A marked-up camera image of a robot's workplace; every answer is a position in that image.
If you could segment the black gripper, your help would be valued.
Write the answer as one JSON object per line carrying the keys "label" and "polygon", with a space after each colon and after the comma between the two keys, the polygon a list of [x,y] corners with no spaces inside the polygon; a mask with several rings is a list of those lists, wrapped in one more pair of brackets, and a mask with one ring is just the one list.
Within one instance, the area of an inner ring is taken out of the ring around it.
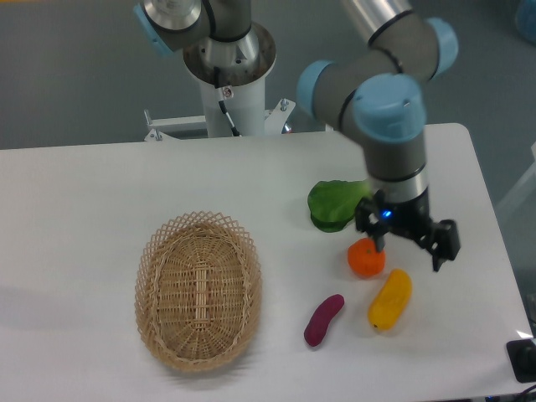
{"label": "black gripper", "polygon": [[388,203],[382,191],[373,199],[362,198],[354,210],[356,230],[365,233],[374,242],[377,252],[384,250],[384,235],[391,233],[413,240],[432,258],[432,269],[453,261],[461,241],[457,223],[453,219],[434,221],[430,218],[429,194],[426,189],[417,198],[403,203]]}

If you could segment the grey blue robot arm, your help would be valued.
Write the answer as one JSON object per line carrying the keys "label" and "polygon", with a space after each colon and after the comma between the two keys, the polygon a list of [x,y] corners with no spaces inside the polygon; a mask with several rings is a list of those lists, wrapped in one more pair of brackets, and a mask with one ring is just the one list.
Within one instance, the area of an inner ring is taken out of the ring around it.
{"label": "grey blue robot arm", "polygon": [[[363,150],[373,196],[354,210],[358,231],[378,250],[388,233],[414,241],[432,265],[461,248],[455,221],[430,216],[420,85],[448,70],[457,37],[439,18],[419,17],[406,1],[347,1],[366,42],[351,64],[319,60],[301,73],[296,103]],[[198,81],[211,137],[265,133],[265,77],[276,61],[271,34],[248,1],[141,1],[133,11],[152,46],[181,52]]]}

